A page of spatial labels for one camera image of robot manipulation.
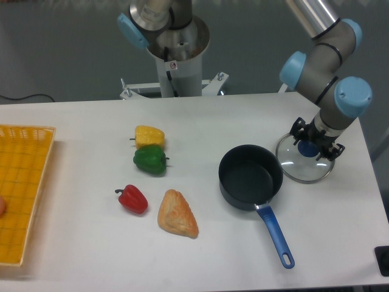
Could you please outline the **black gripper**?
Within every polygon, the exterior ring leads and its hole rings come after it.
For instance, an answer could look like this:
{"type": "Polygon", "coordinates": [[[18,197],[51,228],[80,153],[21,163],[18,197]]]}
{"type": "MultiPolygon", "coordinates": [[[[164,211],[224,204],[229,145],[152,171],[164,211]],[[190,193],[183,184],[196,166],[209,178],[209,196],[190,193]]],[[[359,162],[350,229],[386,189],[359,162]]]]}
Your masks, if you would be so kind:
{"type": "Polygon", "coordinates": [[[324,128],[317,126],[314,120],[306,126],[305,121],[301,117],[298,117],[293,123],[289,134],[294,138],[294,145],[304,140],[316,145],[319,149],[319,154],[315,158],[316,161],[320,159],[334,161],[345,150],[342,144],[333,145],[337,136],[330,136],[330,133],[324,128]]]}

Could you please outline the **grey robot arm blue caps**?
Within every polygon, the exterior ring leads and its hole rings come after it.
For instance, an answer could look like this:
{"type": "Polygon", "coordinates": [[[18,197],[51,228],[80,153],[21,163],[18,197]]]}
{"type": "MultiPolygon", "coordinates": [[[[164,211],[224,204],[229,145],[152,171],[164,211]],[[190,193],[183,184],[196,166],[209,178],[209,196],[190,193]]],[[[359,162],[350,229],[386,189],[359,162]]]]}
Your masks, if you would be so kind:
{"type": "MultiPolygon", "coordinates": [[[[369,84],[358,77],[339,79],[336,71],[359,47],[358,23],[339,18],[327,1],[289,1],[288,6],[315,46],[309,54],[295,52],[280,71],[280,80],[319,107],[312,122],[298,119],[290,134],[307,157],[339,157],[336,139],[371,102],[369,84]]],[[[202,85],[202,55],[210,32],[194,16],[191,1],[133,1],[117,18],[124,37],[155,59],[163,97],[216,94],[220,82],[202,85]]]]}

